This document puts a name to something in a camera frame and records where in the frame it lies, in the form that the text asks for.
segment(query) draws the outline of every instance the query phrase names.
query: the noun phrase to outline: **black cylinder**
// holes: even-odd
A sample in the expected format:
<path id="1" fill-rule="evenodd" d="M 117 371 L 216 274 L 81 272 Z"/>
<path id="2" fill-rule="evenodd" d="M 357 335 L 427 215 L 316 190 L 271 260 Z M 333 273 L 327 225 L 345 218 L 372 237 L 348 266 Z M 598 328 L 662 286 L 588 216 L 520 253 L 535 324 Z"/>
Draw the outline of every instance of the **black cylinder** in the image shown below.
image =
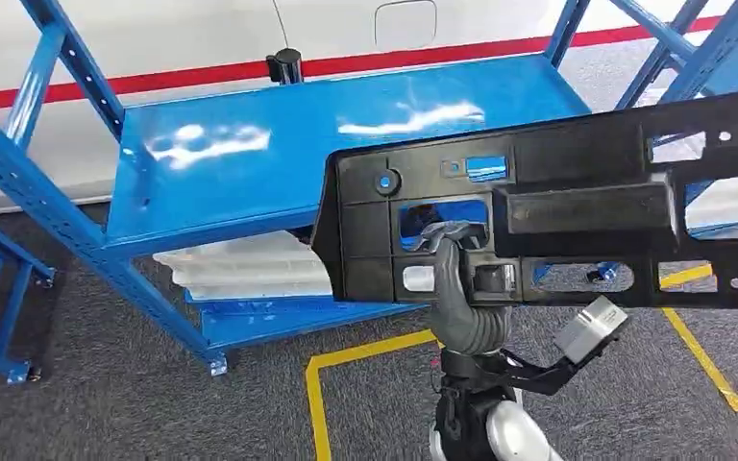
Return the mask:
<path id="1" fill-rule="evenodd" d="M 304 82 L 304 75 L 301 73 L 301 52 L 293 48 L 284 48 L 275 55 L 268 56 L 267 68 L 273 82 L 281 85 Z"/>

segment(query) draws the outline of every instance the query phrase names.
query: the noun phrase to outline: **red stripe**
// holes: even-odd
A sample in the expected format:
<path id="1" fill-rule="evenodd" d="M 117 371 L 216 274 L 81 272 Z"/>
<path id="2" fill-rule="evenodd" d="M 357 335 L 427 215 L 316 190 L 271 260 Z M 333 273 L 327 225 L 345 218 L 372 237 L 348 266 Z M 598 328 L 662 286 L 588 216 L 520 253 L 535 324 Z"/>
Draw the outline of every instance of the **red stripe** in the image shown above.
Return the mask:
<path id="1" fill-rule="evenodd" d="M 692 27 L 689 28 L 689 31 L 712 30 L 720 22 L 720 19 L 722 19 L 721 16 L 701 17 L 695 21 Z M 629 26 L 577 33 L 573 37 L 572 46 L 599 45 L 650 37 L 650 33 L 642 26 Z M 393 51 L 391 53 L 310 60 L 304 62 L 304 74 L 314 77 L 438 62 L 474 60 L 521 53 L 537 53 L 544 50 L 549 41 L 549 36 L 537 36 L 485 43 L 471 43 L 468 45 L 444 46 L 426 50 Z M 115 77 L 109 79 L 109 83 L 115 93 L 126 94 L 155 89 L 234 82 L 266 76 L 267 66 L 264 61 L 251 61 Z M 16 92 L 17 89 L 0 90 L 0 109 L 8 108 L 12 105 Z M 77 84 L 57 84 L 50 85 L 44 102 L 74 101 L 83 99 L 83 97 L 83 92 Z"/>

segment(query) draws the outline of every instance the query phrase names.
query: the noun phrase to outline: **rectangular hole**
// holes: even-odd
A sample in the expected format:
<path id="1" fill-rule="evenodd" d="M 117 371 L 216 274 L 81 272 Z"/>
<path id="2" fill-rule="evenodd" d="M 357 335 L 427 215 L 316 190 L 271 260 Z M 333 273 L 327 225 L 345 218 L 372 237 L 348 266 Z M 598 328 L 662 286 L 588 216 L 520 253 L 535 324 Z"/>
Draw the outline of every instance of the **rectangular hole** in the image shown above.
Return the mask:
<path id="1" fill-rule="evenodd" d="M 600 268 L 609 269 L 611 273 L 599 271 Z M 617 293 L 628 290 L 634 283 L 632 270 L 624 263 L 551 264 L 540 272 L 543 275 L 533 277 L 532 286 L 550 293 Z"/>
<path id="2" fill-rule="evenodd" d="M 434 202 L 416 206 L 404 206 L 399 211 L 400 243 L 404 250 L 412 250 L 417 237 L 428 225 L 446 221 L 468 221 L 487 225 L 488 207 L 482 200 L 459 200 Z M 479 241 L 483 247 L 488 243 L 488 231 Z"/>
<path id="3" fill-rule="evenodd" d="M 660 291 L 717 293 L 717 277 L 705 260 L 661 262 L 657 274 Z"/>
<path id="4" fill-rule="evenodd" d="M 652 163 L 697 160 L 705 148 L 705 132 L 668 134 L 649 140 Z"/>
<path id="5" fill-rule="evenodd" d="M 483 265 L 474 268 L 474 293 L 502 295 L 516 291 L 516 268 L 513 264 Z"/>
<path id="6" fill-rule="evenodd" d="M 488 182 L 507 178 L 507 160 L 504 157 L 469 157 L 465 171 L 471 182 Z"/>
<path id="7" fill-rule="evenodd" d="M 699 240 L 738 238 L 738 178 L 686 186 L 686 229 Z"/>

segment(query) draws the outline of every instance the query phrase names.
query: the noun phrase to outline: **black plastic car part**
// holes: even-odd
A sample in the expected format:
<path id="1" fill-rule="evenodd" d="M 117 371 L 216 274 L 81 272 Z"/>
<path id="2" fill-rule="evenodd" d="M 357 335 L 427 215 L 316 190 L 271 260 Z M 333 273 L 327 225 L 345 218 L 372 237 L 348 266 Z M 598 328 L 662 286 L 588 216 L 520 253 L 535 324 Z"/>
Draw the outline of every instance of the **black plastic car part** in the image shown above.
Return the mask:
<path id="1" fill-rule="evenodd" d="M 653 161 L 653 143 L 691 133 L 700 158 Z M 695 239 L 684 218 L 688 184 L 737 177 L 738 93 L 339 151 L 312 248 L 339 300 L 432 302 L 428 277 L 406 279 L 434 259 L 417 232 L 470 221 L 484 229 L 463 248 L 470 305 L 589 303 L 598 289 L 545 291 L 533 269 L 618 261 L 632 283 L 614 303 L 738 308 L 738 238 Z M 711 263 L 716 292 L 661 289 L 660 263 L 694 260 Z"/>

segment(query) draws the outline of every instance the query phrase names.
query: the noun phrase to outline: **gray carpet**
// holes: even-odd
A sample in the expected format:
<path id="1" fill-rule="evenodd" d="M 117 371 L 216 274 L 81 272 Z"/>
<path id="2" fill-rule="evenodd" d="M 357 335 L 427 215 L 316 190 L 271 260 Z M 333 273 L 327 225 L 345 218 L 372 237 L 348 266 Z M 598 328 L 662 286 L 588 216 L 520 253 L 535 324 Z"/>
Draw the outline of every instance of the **gray carpet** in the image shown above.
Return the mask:
<path id="1" fill-rule="evenodd" d="M 8 387 L 0 377 L 0 459 L 311 459 L 309 357 L 427 326 L 417 311 L 247 348 L 211 378 L 29 219 L 0 216 L 0 228 L 61 270 L 53 289 L 31 288 L 12 347 L 42 363 L 43 380 Z M 138 265 L 179 300 L 167 271 Z M 573 312 L 515 310 L 511 347 L 555 360 L 552 334 Z M 572 459 L 738 459 L 738 413 L 660 311 L 631 313 L 622 340 L 559 394 L 527 395 L 531 415 Z M 738 312 L 680 314 L 738 390 Z M 422 345 L 321 371 L 333 459 L 427 456 L 434 356 Z"/>

